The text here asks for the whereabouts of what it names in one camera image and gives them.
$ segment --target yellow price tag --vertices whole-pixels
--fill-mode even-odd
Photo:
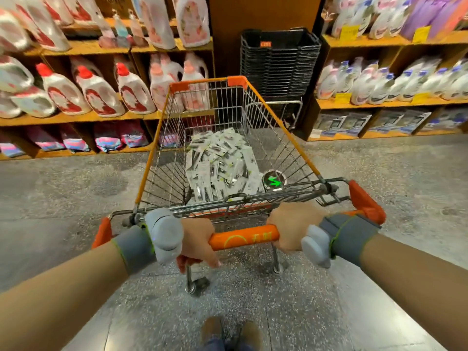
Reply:
[[[351,92],[339,92],[336,94],[335,103],[341,103],[343,105],[349,104],[351,101]]]
[[[411,103],[413,105],[424,105],[427,103],[427,99],[429,98],[429,92],[421,92],[419,94],[415,94]]]
[[[343,26],[340,33],[340,40],[353,41],[358,37],[359,25],[357,26]]]
[[[413,43],[426,43],[430,26],[418,28],[413,35]]]

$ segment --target foot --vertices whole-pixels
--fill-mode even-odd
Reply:
[[[202,325],[202,344],[211,339],[222,339],[222,324],[220,316],[210,316]]]
[[[250,346],[252,351],[260,351],[262,346],[262,334],[260,329],[257,324],[251,321],[246,321],[242,325],[237,350],[242,350],[241,346],[245,345]]]

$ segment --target speckled concrete floor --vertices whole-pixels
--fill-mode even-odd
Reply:
[[[388,215],[384,234],[468,268],[468,136],[303,145],[325,177],[355,178],[380,202]],[[146,157],[0,163],[0,290],[89,249],[102,216],[132,208]],[[220,256],[220,269],[195,270],[212,283],[199,299],[184,292],[174,266],[148,267],[66,349],[194,350],[203,320],[221,314],[228,334],[255,320],[264,350],[443,350],[343,260],[325,271],[300,253],[282,254],[287,268],[278,276],[268,245]]]

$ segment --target gray wrist strap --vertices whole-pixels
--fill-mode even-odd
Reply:
[[[380,225],[360,215],[335,214],[325,217],[319,227],[331,236],[332,258],[339,256],[361,267],[362,249],[378,233]]]
[[[129,275],[156,261],[151,239],[146,230],[138,225],[132,226],[111,241],[119,249]]]

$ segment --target forearm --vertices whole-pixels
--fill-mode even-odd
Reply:
[[[468,271],[377,234],[360,255],[362,271],[449,351],[468,345]]]
[[[61,350],[128,278],[109,242],[0,295],[0,350]]]

